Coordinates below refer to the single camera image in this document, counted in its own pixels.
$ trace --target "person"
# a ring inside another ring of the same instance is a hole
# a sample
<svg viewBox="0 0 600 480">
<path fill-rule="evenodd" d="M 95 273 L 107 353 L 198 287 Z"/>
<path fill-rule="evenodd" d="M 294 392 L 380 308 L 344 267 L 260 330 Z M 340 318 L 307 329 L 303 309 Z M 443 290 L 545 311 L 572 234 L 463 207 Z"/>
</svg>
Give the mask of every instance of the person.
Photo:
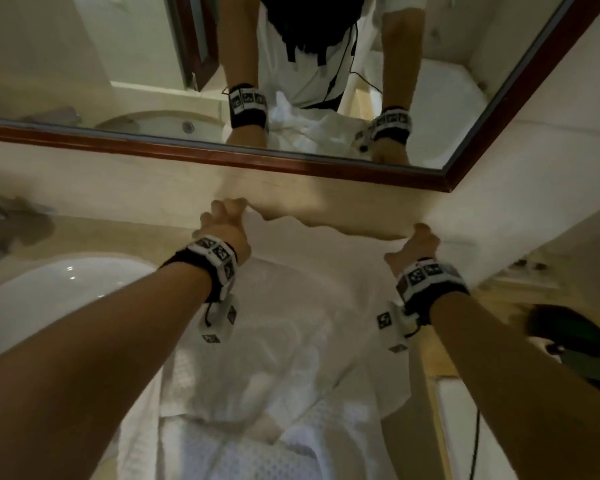
<svg viewBox="0 0 600 480">
<path fill-rule="evenodd" d="M 238 265 L 251 254 L 245 206 L 214 201 L 194 233 L 225 243 Z M 385 261 L 398 277 L 435 257 L 439 243 L 419 224 Z M 205 266 L 177 256 L 0 355 L 0 480 L 94 471 L 194 312 L 218 292 Z M 599 391 L 463 292 L 442 294 L 429 316 L 521 480 L 600 480 Z"/>
<path fill-rule="evenodd" d="M 218 0 L 218 47 L 230 94 L 258 88 L 268 98 L 282 91 L 302 108 L 337 111 L 358 41 L 357 21 L 373 0 Z M 422 60 L 425 0 L 376 0 L 384 53 L 383 112 L 405 116 Z M 228 144 L 265 148 L 264 120 L 234 124 Z M 372 159 L 409 164 L 411 124 L 383 133 Z"/>
</svg>

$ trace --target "hand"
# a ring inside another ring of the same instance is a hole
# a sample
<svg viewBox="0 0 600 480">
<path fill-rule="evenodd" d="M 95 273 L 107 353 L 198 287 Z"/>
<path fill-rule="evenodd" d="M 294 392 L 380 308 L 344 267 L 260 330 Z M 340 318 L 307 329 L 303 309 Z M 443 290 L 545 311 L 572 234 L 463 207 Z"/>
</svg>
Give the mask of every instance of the hand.
<svg viewBox="0 0 600 480">
<path fill-rule="evenodd" d="M 387 253 L 384 261 L 389 265 L 393 275 L 398 275 L 408 266 L 422 258 L 435 258 L 440 245 L 440 238 L 431 232 L 426 224 L 416 224 L 415 232 L 404 247 L 397 253 Z"/>
<path fill-rule="evenodd" d="M 231 135 L 229 135 L 226 144 L 248 146 L 250 148 L 266 148 L 267 132 L 258 125 L 248 125 L 241 126 L 240 128 L 234 128 L 231 131 Z"/>
<path fill-rule="evenodd" d="M 389 165 L 411 165 L 404 145 L 391 138 L 380 138 L 375 142 L 371 160 Z"/>
<path fill-rule="evenodd" d="M 251 257 L 251 247 L 242 227 L 242 214 L 248 204 L 245 198 L 211 202 L 211 212 L 200 216 L 201 227 L 193 233 L 193 237 L 213 235 L 231 244 L 237 254 L 238 265 L 243 265 Z"/>
</svg>

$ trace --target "wooden mirror frame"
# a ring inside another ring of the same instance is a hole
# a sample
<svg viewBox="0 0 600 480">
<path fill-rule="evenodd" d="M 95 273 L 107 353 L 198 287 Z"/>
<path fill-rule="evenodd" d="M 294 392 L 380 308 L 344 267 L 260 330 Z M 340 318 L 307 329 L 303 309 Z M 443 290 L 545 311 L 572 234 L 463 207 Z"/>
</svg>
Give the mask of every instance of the wooden mirror frame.
<svg viewBox="0 0 600 480">
<path fill-rule="evenodd" d="M 599 14 L 600 0 L 564 0 L 442 170 L 7 120 L 0 141 L 451 192 Z"/>
</svg>

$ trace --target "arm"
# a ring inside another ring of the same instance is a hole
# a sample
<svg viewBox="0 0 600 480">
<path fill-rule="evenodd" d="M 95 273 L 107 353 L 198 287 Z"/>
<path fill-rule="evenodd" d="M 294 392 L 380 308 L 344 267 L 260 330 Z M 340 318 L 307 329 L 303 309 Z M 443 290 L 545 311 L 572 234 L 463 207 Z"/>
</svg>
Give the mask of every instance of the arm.
<svg viewBox="0 0 600 480">
<path fill-rule="evenodd" d="M 383 15 L 383 109 L 390 106 L 411 108 L 422 62 L 424 21 L 424 10 L 417 8 Z M 403 145 L 389 138 L 380 138 L 376 142 L 373 160 L 409 164 Z"/>
<path fill-rule="evenodd" d="M 434 256 L 439 243 L 419 225 L 405 248 L 385 259 L 398 274 L 417 259 Z M 595 388 L 465 294 L 440 297 L 430 316 L 521 480 L 600 480 L 600 393 Z"/>
<path fill-rule="evenodd" d="M 227 86 L 257 88 L 260 0 L 218 0 L 218 12 L 218 49 Z M 227 144 L 266 148 L 266 133 L 257 125 L 243 126 L 232 131 Z"/>
<path fill-rule="evenodd" d="M 245 204 L 215 201 L 201 217 L 241 262 Z M 88 478 L 211 285 L 208 272 L 172 263 L 0 355 L 0 479 Z"/>
</svg>

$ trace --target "mirror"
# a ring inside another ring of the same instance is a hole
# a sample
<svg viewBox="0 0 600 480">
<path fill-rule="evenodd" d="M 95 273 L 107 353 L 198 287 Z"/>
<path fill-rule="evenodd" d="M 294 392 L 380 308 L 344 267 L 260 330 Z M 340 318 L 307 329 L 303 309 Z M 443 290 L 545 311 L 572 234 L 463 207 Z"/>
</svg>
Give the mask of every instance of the mirror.
<svg viewBox="0 0 600 480">
<path fill-rule="evenodd" d="M 444 176 L 577 4 L 0 0 L 0 125 L 276 158 L 252 168 L 394 172 L 368 180 L 402 185 Z"/>
</svg>

